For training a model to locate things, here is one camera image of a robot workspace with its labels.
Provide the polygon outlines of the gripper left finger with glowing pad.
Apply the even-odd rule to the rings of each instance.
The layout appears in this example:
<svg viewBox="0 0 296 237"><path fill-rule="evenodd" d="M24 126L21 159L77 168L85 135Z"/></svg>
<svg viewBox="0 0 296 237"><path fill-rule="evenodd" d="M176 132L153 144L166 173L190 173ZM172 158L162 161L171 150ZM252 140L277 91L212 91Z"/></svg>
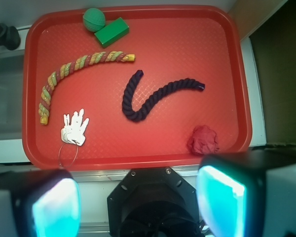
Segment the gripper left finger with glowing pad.
<svg viewBox="0 0 296 237"><path fill-rule="evenodd" d="M0 173L0 237L75 237L78 183L65 169Z"/></svg>

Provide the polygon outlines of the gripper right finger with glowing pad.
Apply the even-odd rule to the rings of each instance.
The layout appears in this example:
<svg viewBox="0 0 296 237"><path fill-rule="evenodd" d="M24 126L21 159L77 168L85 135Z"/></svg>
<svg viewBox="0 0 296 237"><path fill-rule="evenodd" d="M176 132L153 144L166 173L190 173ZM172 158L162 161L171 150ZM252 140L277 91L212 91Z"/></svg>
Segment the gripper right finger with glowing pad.
<svg viewBox="0 0 296 237"><path fill-rule="evenodd" d="M296 151L206 155L196 198L216 237L296 237Z"/></svg>

